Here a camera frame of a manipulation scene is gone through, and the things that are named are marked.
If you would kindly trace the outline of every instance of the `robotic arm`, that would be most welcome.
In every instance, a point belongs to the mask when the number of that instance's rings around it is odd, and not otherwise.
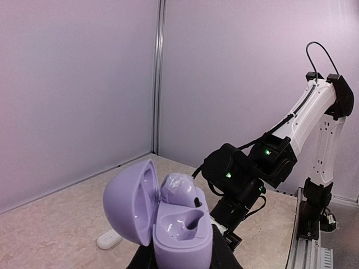
[[[306,78],[305,92],[280,123],[240,148],[224,144],[197,170],[202,171],[212,191],[215,186],[223,192],[211,216],[227,229],[224,237],[233,250],[241,241],[233,231],[265,193],[263,182],[277,188],[287,179],[318,122],[319,146],[303,189],[307,201],[301,203],[298,234],[307,239],[319,237],[320,216],[332,197],[338,140],[345,118],[352,112],[354,97],[341,75],[330,74],[325,80],[320,74],[309,72]],[[247,156],[241,150],[251,145]]]

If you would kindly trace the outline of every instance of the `purple earbud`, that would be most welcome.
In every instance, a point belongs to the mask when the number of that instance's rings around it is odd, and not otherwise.
[[[171,205],[201,206],[194,179],[187,174],[172,173],[167,175],[161,185],[160,199]]]

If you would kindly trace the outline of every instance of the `lavender earbuds case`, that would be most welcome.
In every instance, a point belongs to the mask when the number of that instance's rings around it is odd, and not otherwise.
[[[199,207],[166,203],[159,196],[154,163],[145,160],[110,180],[103,207],[112,228],[125,239],[144,246],[153,239],[160,269],[209,269],[213,232],[205,195],[196,190]]]

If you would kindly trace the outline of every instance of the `white wall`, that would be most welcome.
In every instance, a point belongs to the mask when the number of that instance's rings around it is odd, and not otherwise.
[[[0,2],[0,212],[150,150],[157,1]]]
[[[359,89],[359,3],[319,1],[167,1],[160,154],[198,166],[225,142],[243,145],[287,115],[312,71],[305,47],[321,42],[355,95]],[[310,53],[322,75],[325,53]],[[334,194],[359,193],[359,113],[347,119],[335,166]],[[314,132],[280,189],[307,178]]]

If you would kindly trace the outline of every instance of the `speckled floor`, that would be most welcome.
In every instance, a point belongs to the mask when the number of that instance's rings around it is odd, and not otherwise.
[[[194,171],[154,155],[143,159],[149,157],[156,163],[160,181],[174,171]],[[111,228],[102,209],[104,188],[126,166],[0,215],[0,268],[126,268],[137,245],[125,240],[108,251],[96,246],[97,237]],[[202,177],[196,178],[196,184],[204,190],[211,210],[218,198]],[[235,256],[245,269],[286,266],[296,198],[271,191],[266,197],[267,206],[236,230],[243,242]]]

